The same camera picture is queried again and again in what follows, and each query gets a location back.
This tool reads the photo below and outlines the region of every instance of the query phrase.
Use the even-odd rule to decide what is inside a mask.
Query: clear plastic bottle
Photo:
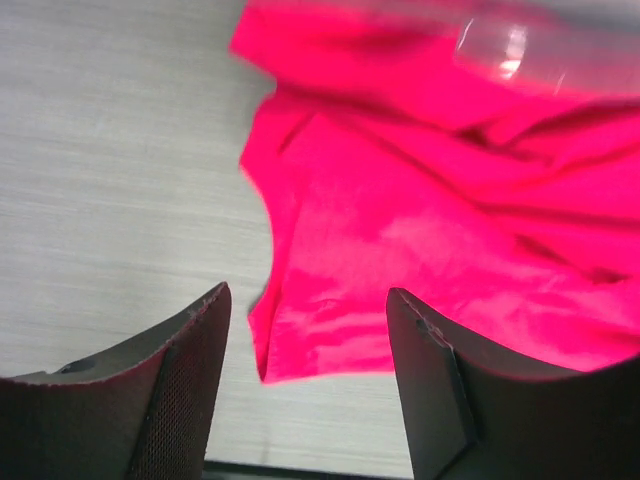
[[[640,96],[640,1],[254,0],[358,9],[376,22],[456,32],[461,65],[514,88],[555,95]]]

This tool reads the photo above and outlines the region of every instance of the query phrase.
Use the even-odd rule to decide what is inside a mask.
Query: black plastic part
[[[640,478],[640,357],[588,374],[566,370],[479,336],[404,290],[391,291],[387,314],[415,478]],[[442,403],[433,400],[451,369],[432,361],[432,331],[453,349],[453,382],[462,380],[477,432],[439,473],[439,445],[460,445],[460,430],[443,431]],[[456,398],[449,419],[459,416]]]
[[[0,379],[0,478],[200,479],[230,313],[221,284],[58,372]]]

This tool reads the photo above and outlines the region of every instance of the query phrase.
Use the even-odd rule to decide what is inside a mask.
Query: textured gray floor
[[[391,377],[261,387],[246,311],[271,261],[237,171],[265,80],[228,58],[242,2],[0,1],[0,374],[234,292],[207,456],[409,476]]]

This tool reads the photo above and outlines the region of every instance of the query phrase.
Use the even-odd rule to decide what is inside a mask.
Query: pink fabric
[[[264,382],[391,372],[394,286],[564,367],[640,351],[640,109],[509,91],[453,47],[245,11],[232,50],[278,80],[241,160],[273,231],[249,317]]]

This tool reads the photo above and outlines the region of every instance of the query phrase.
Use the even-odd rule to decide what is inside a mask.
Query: gray surface
[[[208,457],[409,476],[393,378],[259,384],[246,311],[271,238],[237,158],[269,85],[226,53],[241,6],[0,2],[0,374],[106,348],[226,279]]]

